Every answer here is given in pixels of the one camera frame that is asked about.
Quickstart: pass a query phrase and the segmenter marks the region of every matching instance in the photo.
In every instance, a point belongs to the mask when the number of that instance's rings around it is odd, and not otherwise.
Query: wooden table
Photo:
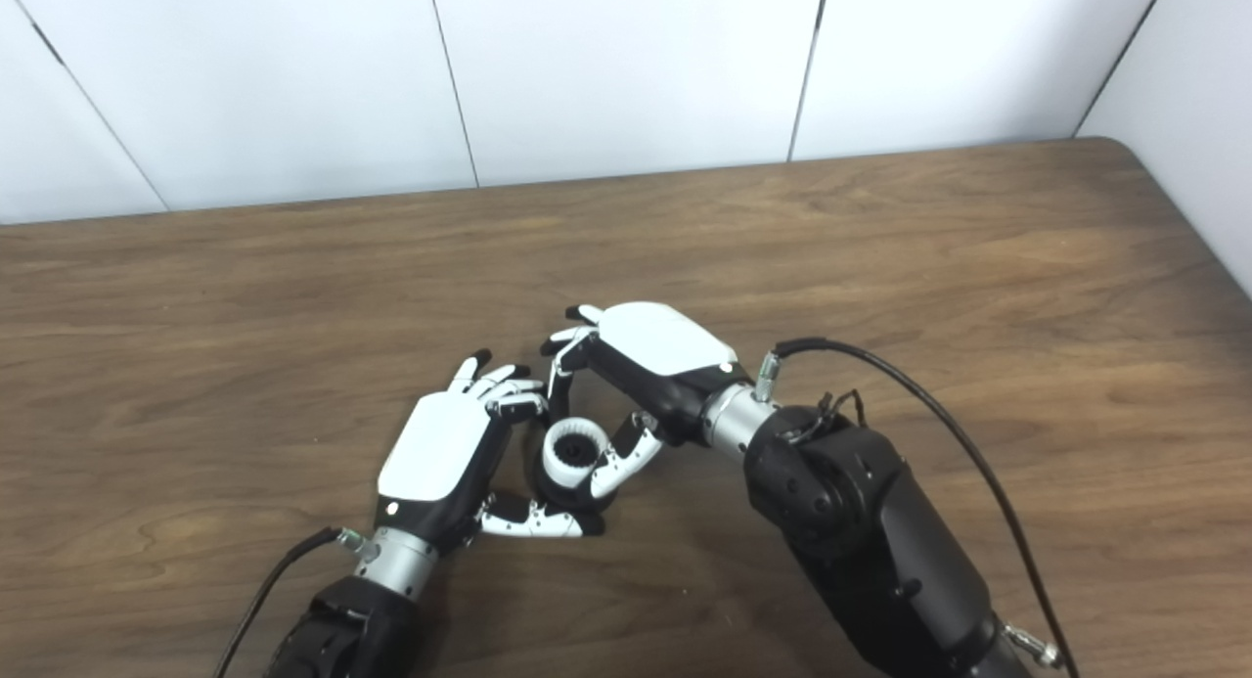
[[[1106,140],[9,226],[0,231],[5,675],[199,677],[288,545],[363,527],[421,393],[572,303],[671,303],[739,349],[875,348],[965,423],[1088,677],[1252,673],[1252,306]],[[583,379],[575,410],[629,403]],[[1045,633],[983,482],[918,403],[856,385],[988,575]],[[515,445],[498,487],[522,489]],[[873,675],[740,474],[664,452],[601,539],[482,538],[424,598],[422,675]],[[258,675],[338,552],[297,565]]]

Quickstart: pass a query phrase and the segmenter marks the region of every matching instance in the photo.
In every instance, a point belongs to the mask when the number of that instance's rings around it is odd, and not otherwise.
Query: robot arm
[[[357,568],[313,598],[278,647],[268,678],[409,675],[426,580],[436,563],[488,530],[488,483],[511,429],[547,409],[543,384],[525,379],[526,367],[478,378],[490,358],[475,353],[447,392],[417,402],[378,475],[373,538],[342,532]]]
[[[555,357],[553,418],[568,414],[573,372],[590,369],[642,409],[632,418],[639,440],[699,443],[739,460],[752,508],[782,532],[866,662],[891,678],[1027,678],[1010,642],[1029,648],[1028,637],[1040,664],[1059,665],[1054,648],[997,618],[982,575],[888,438],[836,407],[772,400],[776,357],[752,383],[734,349],[664,304],[570,308],[567,316],[583,325],[541,349]],[[607,504],[588,482],[603,460],[573,478],[551,459],[536,460],[541,497],[571,509]]]

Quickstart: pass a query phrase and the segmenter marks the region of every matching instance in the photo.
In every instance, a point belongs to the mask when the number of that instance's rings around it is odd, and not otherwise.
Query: white wall
[[[14,0],[0,0],[0,223],[165,210]]]
[[[786,161],[819,0],[437,0],[483,184]]]
[[[1158,0],[1079,134],[1126,143],[1252,294],[1252,0]]]
[[[1151,0],[826,0],[795,159],[1069,138]]]
[[[1067,136],[1148,5],[20,1],[10,223]]]
[[[431,0],[21,0],[170,209],[473,186]]]

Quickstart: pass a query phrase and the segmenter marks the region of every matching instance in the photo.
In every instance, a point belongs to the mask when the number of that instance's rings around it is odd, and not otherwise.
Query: small white object
[[[580,419],[577,415],[572,415],[570,419],[562,419],[552,424],[548,429],[547,437],[543,438],[543,469],[545,473],[557,483],[557,485],[563,487],[567,490],[572,490],[573,487],[578,487],[578,483],[586,480],[587,474],[591,474],[595,468],[595,460],[590,465],[583,465],[583,468],[576,468],[576,465],[570,465],[561,460],[556,455],[556,443],[561,438],[566,437],[586,437],[595,443],[597,459],[600,455],[605,455],[608,452],[608,434],[605,429],[600,428],[595,420]]]

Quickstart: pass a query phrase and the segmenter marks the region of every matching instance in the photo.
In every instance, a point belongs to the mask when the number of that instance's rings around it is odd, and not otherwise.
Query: black wire
[[[860,393],[858,393],[856,389],[840,394],[838,400],[835,400],[835,407],[831,407],[831,409],[835,410],[835,414],[839,414],[839,408],[848,400],[853,400],[856,405],[856,424],[860,425],[860,428],[866,428],[869,424],[865,420],[865,403],[861,400]]]
[[[995,477],[995,473],[992,472],[992,465],[987,463],[982,452],[979,452],[978,447],[974,445],[973,438],[965,433],[965,429],[960,428],[960,424],[958,424],[957,419],[954,419],[953,415],[944,409],[942,403],[935,400],[930,393],[921,388],[921,384],[914,383],[909,375],[898,370],[890,362],[883,360],[883,358],[866,352],[866,349],[850,347],[850,344],[841,344],[839,340],[830,339],[785,340],[785,343],[774,347],[774,354],[779,358],[786,358],[791,357],[791,354],[805,352],[836,352],[850,354],[850,357],[858,358],[858,360],[868,362],[873,367],[876,367],[878,370],[881,370],[883,374],[888,375],[888,378],[894,379],[896,383],[903,385],[904,389],[908,389],[908,392],[913,394],[914,398],[918,398],[918,400],[924,403],[926,409],[933,412],[939,420],[943,420],[948,432],[952,432],[953,437],[957,438],[957,442],[960,443],[960,447],[965,449],[969,459],[973,460],[975,468],[978,468],[978,472],[983,473],[983,478],[987,480],[987,487],[992,489],[992,495],[995,497],[997,504],[1000,505],[1000,512],[1004,514],[1004,522],[1008,524],[1009,532],[1013,532],[1013,539],[1018,545],[1018,553],[1022,554],[1022,563],[1025,565],[1025,574],[1030,579],[1030,585],[1034,589],[1035,598],[1039,600],[1039,609],[1043,610],[1043,618],[1048,622],[1048,629],[1050,629],[1052,635],[1057,642],[1057,647],[1060,649],[1060,655],[1064,657],[1065,670],[1069,673],[1070,678],[1079,678],[1078,663],[1074,660],[1074,654],[1069,648],[1069,640],[1065,639],[1065,633],[1060,629],[1060,620],[1057,619],[1057,613],[1052,608],[1052,600],[1048,599],[1048,590],[1043,585],[1043,577],[1039,574],[1039,568],[1034,563],[1034,555],[1030,553],[1030,544],[1025,540],[1025,532],[1022,529],[1022,523],[1018,520],[1013,504],[1004,492],[1004,487],[1000,487],[1000,482]]]
[[[326,545],[334,542],[339,537],[339,528],[327,527],[317,534],[313,534],[308,539],[292,545],[292,549],[278,562],[278,565],[273,570],[269,570],[269,575],[260,583],[260,588],[257,589],[255,597],[252,598],[252,603],[248,609],[243,613],[243,619],[239,620],[239,625],[235,628],[234,634],[230,640],[227,642],[227,649],[222,652],[222,659],[218,660],[218,668],[213,673],[213,678],[223,678],[227,674],[227,668],[230,667],[230,659],[234,658],[235,650],[239,649],[239,642],[243,640],[243,635],[248,633],[248,627],[252,625],[252,620],[257,618],[257,613],[260,612],[260,605],[265,603],[265,597],[268,597],[269,590],[274,589],[274,583],[278,578],[287,570],[292,563],[295,563],[304,554],[318,548],[318,545]]]

